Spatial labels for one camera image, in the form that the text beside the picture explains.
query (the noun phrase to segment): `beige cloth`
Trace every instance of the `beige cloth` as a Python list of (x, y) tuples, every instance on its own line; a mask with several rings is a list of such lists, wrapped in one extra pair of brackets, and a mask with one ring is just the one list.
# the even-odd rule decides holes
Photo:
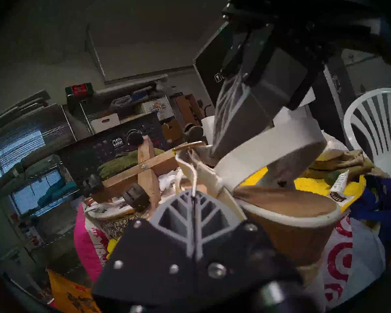
[(389, 178), (388, 174), (375, 167), (370, 159), (364, 157), (361, 149), (346, 151), (343, 155), (325, 162), (316, 160), (304, 171), (301, 177), (324, 179), (329, 185), (332, 185), (336, 178), (347, 170), (349, 170), (348, 181), (357, 180), (362, 174)]

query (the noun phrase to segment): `wall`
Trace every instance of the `wall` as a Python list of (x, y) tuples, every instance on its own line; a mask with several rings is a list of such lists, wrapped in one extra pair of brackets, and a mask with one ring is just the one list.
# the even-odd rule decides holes
[(391, 65), (387, 65), (381, 57), (371, 58), (370, 54), (345, 49), (342, 58), (355, 94), (362, 93), (362, 88), (371, 91), (391, 87)]

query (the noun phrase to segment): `logo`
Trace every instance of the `logo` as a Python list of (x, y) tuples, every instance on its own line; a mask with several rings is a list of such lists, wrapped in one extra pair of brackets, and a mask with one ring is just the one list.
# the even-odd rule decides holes
[(343, 202), (344, 200), (346, 200), (346, 197), (341, 196), (338, 192), (330, 192), (330, 196), (336, 202)]
[(123, 142), (123, 139), (122, 138), (116, 138), (116, 139), (113, 139), (112, 140), (112, 143), (113, 143), (113, 147), (117, 148), (117, 147), (120, 147), (120, 146), (123, 146), (125, 143)]
[(214, 75), (214, 79), (218, 83), (218, 82), (220, 82), (223, 79), (223, 77), (219, 73), (217, 73), (217, 74)]

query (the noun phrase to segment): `patterned fabric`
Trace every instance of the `patterned fabric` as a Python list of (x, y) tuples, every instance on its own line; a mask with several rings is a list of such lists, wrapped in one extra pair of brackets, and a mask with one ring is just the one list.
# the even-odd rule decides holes
[(110, 239), (118, 239), (122, 236), (123, 228), (125, 228), (130, 221), (140, 217), (138, 212), (127, 214), (125, 217), (116, 218), (112, 221), (100, 221), (101, 228), (110, 237)]

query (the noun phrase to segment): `cardboard box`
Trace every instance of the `cardboard box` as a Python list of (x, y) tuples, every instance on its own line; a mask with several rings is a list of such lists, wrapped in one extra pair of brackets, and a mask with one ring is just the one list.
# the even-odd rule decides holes
[(180, 128), (180, 124), (175, 119), (169, 121), (168, 123), (164, 123), (162, 125), (162, 131), (164, 132), (164, 136), (165, 139), (167, 139), (167, 142), (178, 140), (183, 134)]
[(165, 120), (174, 116), (166, 97), (142, 103), (142, 109), (145, 113), (158, 112), (157, 116), (159, 120)]

